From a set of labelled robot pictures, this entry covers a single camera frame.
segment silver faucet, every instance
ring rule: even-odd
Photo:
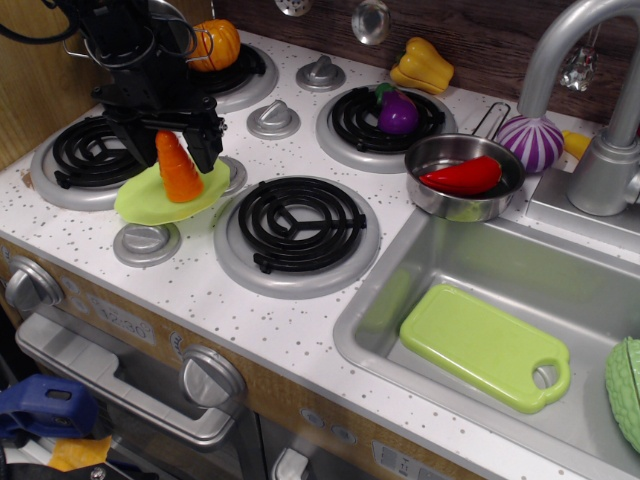
[[[567,8],[540,39],[518,103],[525,117],[547,111],[551,91],[567,53],[590,29],[627,16],[640,30],[640,0],[580,0]],[[596,135],[570,176],[566,196],[590,215],[613,216],[640,197],[640,40],[609,126]]]

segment toy pumpkin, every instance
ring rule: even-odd
[[[228,20],[207,20],[195,26],[198,45],[190,58],[208,57],[189,62],[188,65],[198,72],[214,72],[227,68],[238,59],[240,54],[240,34]]]

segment cutting board handle hole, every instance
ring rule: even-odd
[[[558,370],[553,365],[541,365],[533,371],[533,382],[540,390],[550,388],[558,381]]]

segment white countertop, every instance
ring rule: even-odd
[[[304,175],[334,180],[357,191],[377,215],[382,254],[414,208],[406,192],[405,175],[366,173],[343,166],[317,146],[314,129],[318,111],[332,96],[388,81],[387,72],[332,58],[345,70],[347,82],[331,93],[310,93],[298,87],[295,74],[317,60],[318,52],[248,33],[242,33],[242,39],[274,59],[280,80],[259,105],[224,115],[228,130],[223,154],[245,165],[249,185],[278,176]],[[497,100],[456,88],[449,88],[438,98],[451,109],[461,132],[470,132]],[[300,115],[300,130],[280,141],[253,137],[245,127],[247,116],[277,99]],[[592,136],[599,129],[598,125],[563,115],[549,116],[562,130]],[[115,211],[76,212],[45,202],[22,180],[29,171],[30,159],[27,155],[0,172],[0,237],[480,474],[518,480],[581,478],[346,361],[334,346],[333,325],[361,281],[331,295],[296,301],[260,296],[235,284],[217,264],[213,248],[213,228],[224,201],[177,224],[183,244],[169,261],[145,269],[131,268],[119,263],[112,250],[116,233],[126,224],[119,215]],[[567,154],[560,165],[572,168]],[[527,180],[503,216],[554,233],[552,227],[523,217],[525,200],[537,181],[536,177]],[[592,246],[595,243],[576,240]],[[611,253],[640,263],[637,254]]]

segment cutting board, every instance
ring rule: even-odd
[[[413,352],[522,413],[536,413],[569,388],[569,349],[557,338],[447,284],[432,287],[400,327]],[[540,388],[534,372],[556,370]]]

